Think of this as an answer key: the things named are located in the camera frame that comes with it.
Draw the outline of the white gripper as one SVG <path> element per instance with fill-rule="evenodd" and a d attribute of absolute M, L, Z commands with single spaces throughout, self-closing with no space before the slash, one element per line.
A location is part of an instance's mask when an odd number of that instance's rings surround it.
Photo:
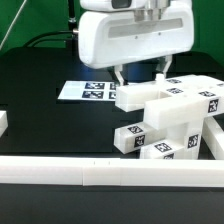
<path fill-rule="evenodd" d="M 163 57 L 167 74 L 173 54 L 194 43 L 192 0 L 80 0 L 78 51 L 87 66 L 114 67 L 120 86 L 123 64 Z"/>

